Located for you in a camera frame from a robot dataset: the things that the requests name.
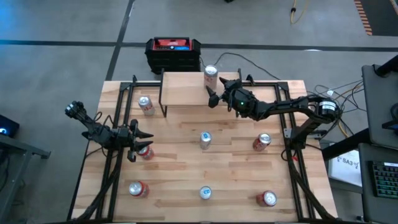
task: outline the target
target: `can on wooden block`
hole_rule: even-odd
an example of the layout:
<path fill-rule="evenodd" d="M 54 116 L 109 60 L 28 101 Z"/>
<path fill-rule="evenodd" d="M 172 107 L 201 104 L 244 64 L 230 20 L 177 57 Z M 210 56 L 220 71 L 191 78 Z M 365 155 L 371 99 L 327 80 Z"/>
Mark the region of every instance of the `can on wooden block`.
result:
<path fill-rule="evenodd" d="M 263 151 L 271 143 L 271 136 L 266 133 L 261 133 L 253 142 L 253 149 L 255 151 Z"/>
<path fill-rule="evenodd" d="M 257 204 L 262 207 L 272 207 L 276 205 L 276 194 L 270 190 L 266 190 L 265 192 L 256 196 Z"/>
<path fill-rule="evenodd" d="M 151 146 L 146 146 L 137 152 L 138 155 L 142 156 L 145 160 L 150 160 L 154 157 L 155 153 L 152 150 Z"/>
<path fill-rule="evenodd" d="M 202 199 L 205 199 L 205 200 L 209 199 L 211 197 L 210 187 L 209 186 L 202 187 L 199 191 L 199 194 Z"/>
<path fill-rule="evenodd" d="M 200 134 L 200 147 L 206 150 L 211 144 L 211 134 L 208 131 L 204 131 Z"/>
<path fill-rule="evenodd" d="M 138 105 L 146 116 L 151 116 L 155 114 L 155 108 L 149 96 L 140 97 L 138 100 Z"/>
<path fill-rule="evenodd" d="M 212 90 L 217 88 L 218 70 L 214 65 L 207 65 L 205 68 L 204 86 L 209 86 Z"/>
<path fill-rule="evenodd" d="M 149 187 L 141 181 L 134 181 L 130 184 L 129 191 L 133 197 L 146 197 L 149 194 Z"/>

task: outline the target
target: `gray floor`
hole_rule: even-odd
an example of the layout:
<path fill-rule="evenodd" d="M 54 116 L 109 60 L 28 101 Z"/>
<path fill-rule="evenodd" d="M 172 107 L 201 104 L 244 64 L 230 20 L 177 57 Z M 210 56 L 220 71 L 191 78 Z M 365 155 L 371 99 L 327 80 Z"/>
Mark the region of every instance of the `gray floor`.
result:
<path fill-rule="evenodd" d="M 111 41 L 118 38 L 128 0 L 0 1 L 0 39 Z M 397 47 L 398 37 L 371 37 L 363 30 L 354 2 L 310 1 L 296 25 L 289 24 L 292 0 L 137 0 L 125 42 L 146 42 L 153 36 L 189 36 L 202 43 Z M 298 11 L 304 1 L 298 1 Z M 18 139 L 52 151 L 51 158 L 34 158 L 25 176 L 26 187 L 11 218 L 29 223 L 60 222 L 67 217 L 80 171 L 86 140 L 78 122 L 64 115 L 65 106 L 80 100 L 94 115 L 113 47 L 0 45 L 0 113 L 21 124 Z M 340 86 L 361 79 L 361 66 L 384 63 L 389 52 L 308 52 L 293 50 L 202 49 L 206 64 L 223 52 L 244 55 L 284 80 Z M 225 55 L 221 71 L 242 68 L 255 79 L 272 79 L 241 58 Z M 143 48 L 123 47 L 113 80 L 156 80 Z M 352 86 L 340 90 L 344 92 Z M 356 100 L 365 108 L 364 95 Z M 347 105 L 346 110 L 353 108 Z M 343 119 L 356 132 L 367 127 L 366 114 L 346 113 Z M 339 141 L 333 130 L 326 139 Z M 333 189 L 339 217 L 361 215 L 361 196 Z"/>

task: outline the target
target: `red and white can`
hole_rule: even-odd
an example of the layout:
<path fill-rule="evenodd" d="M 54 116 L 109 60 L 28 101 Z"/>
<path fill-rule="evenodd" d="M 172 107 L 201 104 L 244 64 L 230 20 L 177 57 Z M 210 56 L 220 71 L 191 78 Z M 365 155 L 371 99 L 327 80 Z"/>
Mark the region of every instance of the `red and white can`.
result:
<path fill-rule="evenodd" d="M 253 149 L 255 151 L 263 151 L 271 144 L 271 136 L 266 133 L 261 133 L 253 142 Z"/>
<path fill-rule="evenodd" d="M 141 181 L 134 181 L 130 184 L 129 191 L 133 197 L 146 197 L 149 194 L 149 187 Z"/>
<path fill-rule="evenodd" d="M 137 152 L 138 155 L 142 156 L 145 160 L 150 160 L 154 157 L 155 153 L 152 150 L 151 146 L 146 146 Z"/>
<path fill-rule="evenodd" d="M 265 192 L 256 196 L 256 202 L 262 207 L 272 207 L 276 205 L 276 194 L 270 190 L 266 190 Z"/>
<path fill-rule="evenodd" d="M 151 116 L 155 114 L 155 108 L 149 96 L 140 97 L 138 100 L 138 104 L 146 116 Z"/>

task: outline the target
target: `wooden table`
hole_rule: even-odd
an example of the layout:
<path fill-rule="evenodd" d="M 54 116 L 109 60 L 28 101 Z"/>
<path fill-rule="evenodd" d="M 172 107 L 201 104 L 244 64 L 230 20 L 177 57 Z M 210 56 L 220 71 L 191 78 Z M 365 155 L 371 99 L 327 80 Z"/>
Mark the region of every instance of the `wooden table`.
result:
<path fill-rule="evenodd" d="M 292 98 L 306 95 L 304 82 L 287 81 Z M 105 82 L 98 111 L 102 120 L 116 107 L 120 82 Z M 275 91 L 269 87 L 247 87 L 257 98 L 274 101 Z M 137 101 L 149 95 L 156 114 L 144 116 Z M 152 147 L 155 157 L 151 161 L 131 163 L 123 157 L 118 196 L 114 211 L 116 222 L 274 222 L 297 221 L 287 163 L 280 158 L 284 141 L 278 116 L 255 122 L 248 118 L 235 118 L 225 106 L 170 107 L 164 118 L 159 108 L 159 87 L 135 88 L 130 119 L 139 121 L 140 130 L 155 136 Z M 307 117 L 295 113 L 297 124 Z M 213 135 L 207 151 L 198 145 L 202 131 Z M 262 152 L 252 149 L 259 133 L 269 133 L 272 143 Z M 307 141 L 318 146 L 314 140 Z M 99 145 L 90 143 L 88 153 Z M 336 216 L 336 208 L 319 150 L 303 150 L 310 188 L 328 212 Z M 105 157 L 101 151 L 86 158 L 78 187 L 72 217 L 78 217 L 98 193 L 103 176 Z M 134 180 L 149 184 L 147 198 L 133 198 L 128 191 Z M 201 200 L 199 189 L 208 185 L 213 190 L 210 200 Z M 259 207 L 255 195 L 264 190 L 276 193 L 274 207 Z M 302 207 L 307 214 L 303 192 Z M 106 215 L 108 201 L 105 201 Z"/>

